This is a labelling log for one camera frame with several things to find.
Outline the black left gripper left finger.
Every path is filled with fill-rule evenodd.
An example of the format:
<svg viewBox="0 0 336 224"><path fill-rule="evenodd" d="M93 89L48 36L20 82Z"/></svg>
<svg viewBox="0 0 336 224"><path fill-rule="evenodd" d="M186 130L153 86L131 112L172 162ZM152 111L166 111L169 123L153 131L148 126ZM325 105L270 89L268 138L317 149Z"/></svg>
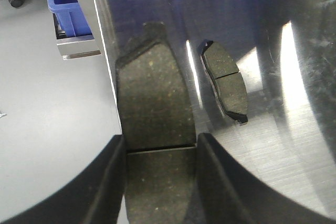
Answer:
<svg viewBox="0 0 336 224"><path fill-rule="evenodd" d="M126 149L115 135L72 181L5 223L117 223L126 185Z"/></svg>

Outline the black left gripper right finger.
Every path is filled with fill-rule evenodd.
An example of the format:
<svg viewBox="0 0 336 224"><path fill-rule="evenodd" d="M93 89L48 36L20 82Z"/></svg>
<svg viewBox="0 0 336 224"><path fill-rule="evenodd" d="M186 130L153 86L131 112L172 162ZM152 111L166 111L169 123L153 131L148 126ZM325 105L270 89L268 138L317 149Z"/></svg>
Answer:
<svg viewBox="0 0 336 224"><path fill-rule="evenodd" d="M197 139L196 176L207 223L335 223L267 186L210 133Z"/></svg>

